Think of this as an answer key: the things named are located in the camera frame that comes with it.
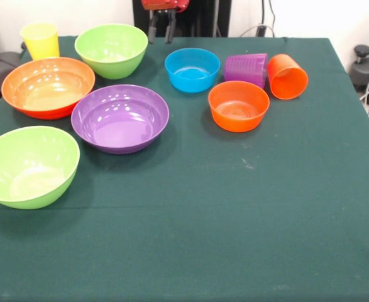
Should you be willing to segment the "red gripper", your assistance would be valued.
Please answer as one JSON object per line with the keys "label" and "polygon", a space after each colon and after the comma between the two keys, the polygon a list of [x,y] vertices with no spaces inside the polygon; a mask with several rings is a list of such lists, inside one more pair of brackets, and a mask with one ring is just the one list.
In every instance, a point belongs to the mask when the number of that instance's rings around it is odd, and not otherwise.
{"label": "red gripper", "polygon": [[158,13],[156,11],[167,10],[168,26],[165,32],[165,43],[172,43],[175,25],[176,11],[183,12],[189,6],[189,0],[141,0],[145,10],[149,10],[150,22],[148,27],[148,42],[153,44],[157,34]]}

